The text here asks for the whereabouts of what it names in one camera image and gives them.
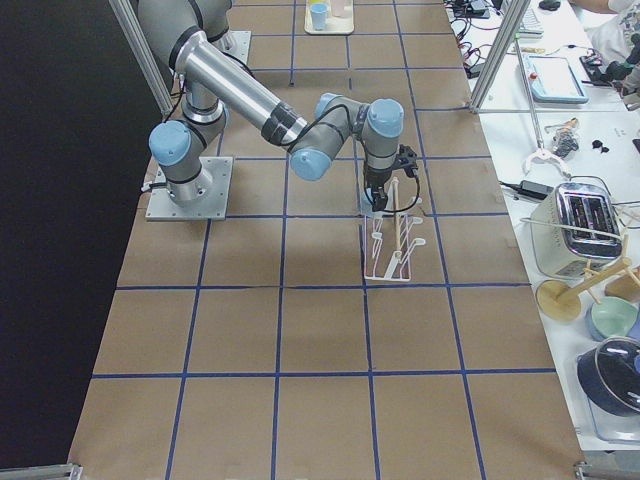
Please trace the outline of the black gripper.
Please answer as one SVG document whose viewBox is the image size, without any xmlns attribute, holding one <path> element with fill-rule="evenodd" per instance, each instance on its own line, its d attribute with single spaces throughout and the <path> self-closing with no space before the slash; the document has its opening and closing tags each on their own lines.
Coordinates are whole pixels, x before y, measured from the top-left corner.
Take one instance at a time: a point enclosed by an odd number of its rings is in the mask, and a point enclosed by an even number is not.
<svg viewBox="0 0 640 480">
<path fill-rule="evenodd" d="M 386 183 L 392 173 L 402 170 L 408 178 L 419 184 L 417 154 L 408 145 L 401 144 L 398 151 L 388 157 L 375 157 L 365 151 L 363 207 L 373 211 L 384 211 L 388 203 Z"/>
</svg>

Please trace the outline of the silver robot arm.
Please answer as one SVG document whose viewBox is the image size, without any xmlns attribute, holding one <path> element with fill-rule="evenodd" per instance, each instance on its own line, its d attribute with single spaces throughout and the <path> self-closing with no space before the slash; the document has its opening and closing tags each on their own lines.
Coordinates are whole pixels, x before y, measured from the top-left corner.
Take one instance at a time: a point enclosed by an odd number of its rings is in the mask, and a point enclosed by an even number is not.
<svg viewBox="0 0 640 480">
<path fill-rule="evenodd" d="M 228 38 L 230 1 L 140 1 L 137 18 L 152 53 L 183 79 L 182 120 L 190 127 L 225 127 L 233 110 L 269 144 L 287 151 L 302 179 L 320 179 L 346 140 L 364 150 L 364 194 L 375 212 L 393 212 L 388 181 L 395 170 L 417 179 L 416 154 L 399 138 L 403 107 L 394 99 L 359 102 L 323 94 L 314 119 L 306 121 L 221 49 Z"/>
<path fill-rule="evenodd" d="M 231 0 L 195 0 L 192 2 L 198 26 L 206 33 L 208 41 L 223 52 L 229 52 L 235 45 L 229 32 L 227 13 L 231 10 Z"/>
</svg>

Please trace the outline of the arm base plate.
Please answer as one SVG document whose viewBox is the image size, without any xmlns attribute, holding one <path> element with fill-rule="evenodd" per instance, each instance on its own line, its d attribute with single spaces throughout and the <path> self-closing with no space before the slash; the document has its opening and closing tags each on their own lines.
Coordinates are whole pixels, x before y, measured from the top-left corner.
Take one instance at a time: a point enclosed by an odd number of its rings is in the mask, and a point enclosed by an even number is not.
<svg viewBox="0 0 640 480">
<path fill-rule="evenodd" d="M 233 157 L 201 156 L 201 171 L 190 182 L 169 182 L 160 167 L 150 190 L 149 221 L 224 221 L 227 214 Z"/>
<path fill-rule="evenodd" d="M 251 31 L 228 30 L 218 40 L 215 40 L 213 45 L 221 52 L 227 53 L 244 64 L 247 64 L 251 37 Z"/>
</svg>

